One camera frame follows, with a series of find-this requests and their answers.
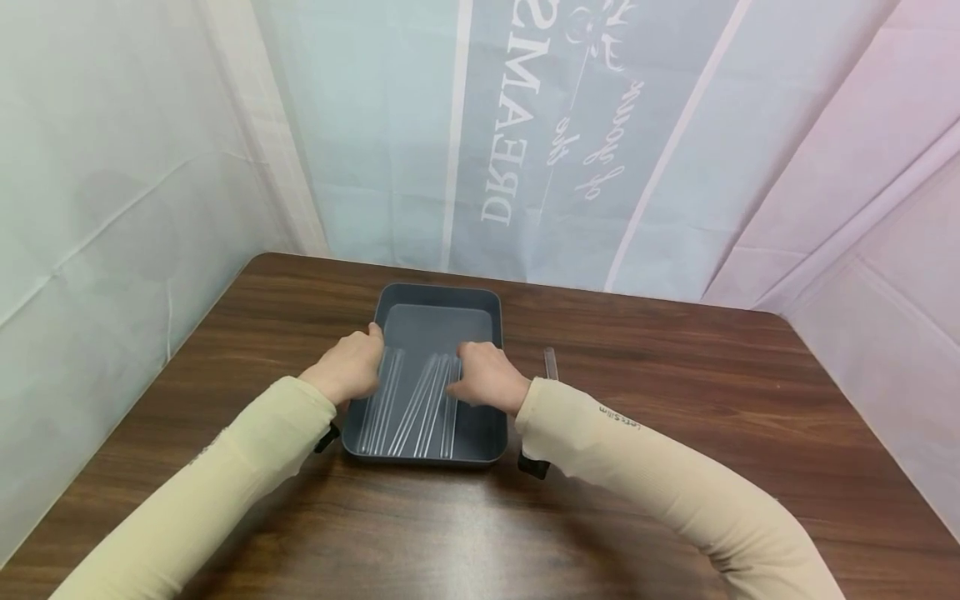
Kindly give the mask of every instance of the hand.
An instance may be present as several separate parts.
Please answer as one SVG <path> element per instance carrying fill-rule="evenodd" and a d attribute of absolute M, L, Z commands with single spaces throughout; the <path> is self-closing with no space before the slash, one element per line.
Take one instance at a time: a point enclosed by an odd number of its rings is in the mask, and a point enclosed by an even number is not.
<path fill-rule="evenodd" d="M 490 342 L 463 342 L 457 356 L 464 363 L 464 376 L 448 385 L 446 392 L 464 402 L 486 404 L 516 417 L 530 390 L 530 380 L 510 364 L 503 350 Z"/>
<path fill-rule="evenodd" d="M 371 323 L 369 334 L 354 331 L 340 338 L 317 364 L 300 374 L 300 380 L 317 388 L 336 406 L 376 391 L 382 356 L 383 331 Z"/>

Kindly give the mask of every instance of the arm sleeve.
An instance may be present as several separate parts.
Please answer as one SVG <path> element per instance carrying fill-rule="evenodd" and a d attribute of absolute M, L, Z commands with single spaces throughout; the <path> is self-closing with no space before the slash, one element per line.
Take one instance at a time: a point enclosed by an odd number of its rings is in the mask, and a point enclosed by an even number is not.
<path fill-rule="evenodd" d="M 528 457 L 635 502 L 696 545 L 731 599 L 843 599 L 797 519 L 699 452 L 559 381 L 539 378 L 516 428 Z"/>
<path fill-rule="evenodd" d="M 52 600 L 173 598 L 250 506 L 296 475 L 336 408 L 284 377 L 94 548 Z"/>

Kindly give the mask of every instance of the brown table surface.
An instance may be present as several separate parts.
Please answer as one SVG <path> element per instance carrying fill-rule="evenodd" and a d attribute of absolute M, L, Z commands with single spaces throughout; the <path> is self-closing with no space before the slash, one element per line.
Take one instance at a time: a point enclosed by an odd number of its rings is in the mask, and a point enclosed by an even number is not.
<path fill-rule="evenodd" d="M 957 598 L 960 546 L 778 317 L 282 254 L 254 259 L 0 572 L 45 598 L 260 391 L 363 327 L 384 285 L 485 287 L 528 375 L 560 377 L 730 466 L 816 540 L 850 600 Z M 723 598 L 635 507 L 516 470 L 359 464 L 339 444 L 254 507 L 186 598 Z"/>

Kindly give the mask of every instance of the gray tray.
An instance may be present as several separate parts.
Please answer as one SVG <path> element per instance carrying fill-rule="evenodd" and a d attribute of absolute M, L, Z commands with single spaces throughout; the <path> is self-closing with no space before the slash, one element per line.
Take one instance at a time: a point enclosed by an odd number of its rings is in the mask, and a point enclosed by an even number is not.
<path fill-rule="evenodd" d="M 393 283 L 374 320 L 386 348 L 380 388 L 350 403 L 344 449 L 376 462 L 482 467 L 507 447 L 507 416 L 470 406 L 444 389 L 460 378 L 457 346 L 503 348 L 500 298 L 489 290 Z"/>

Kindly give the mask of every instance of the white curtain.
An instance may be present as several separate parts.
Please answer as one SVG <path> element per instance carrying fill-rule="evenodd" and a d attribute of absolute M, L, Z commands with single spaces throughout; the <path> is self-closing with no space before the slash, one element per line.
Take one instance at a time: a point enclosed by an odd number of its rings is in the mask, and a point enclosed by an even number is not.
<path fill-rule="evenodd" d="M 699 300 L 893 0 L 254 0 L 337 257 Z"/>
<path fill-rule="evenodd" d="M 245 262 L 288 250 L 202 6 L 0 9 L 0 564 Z"/>

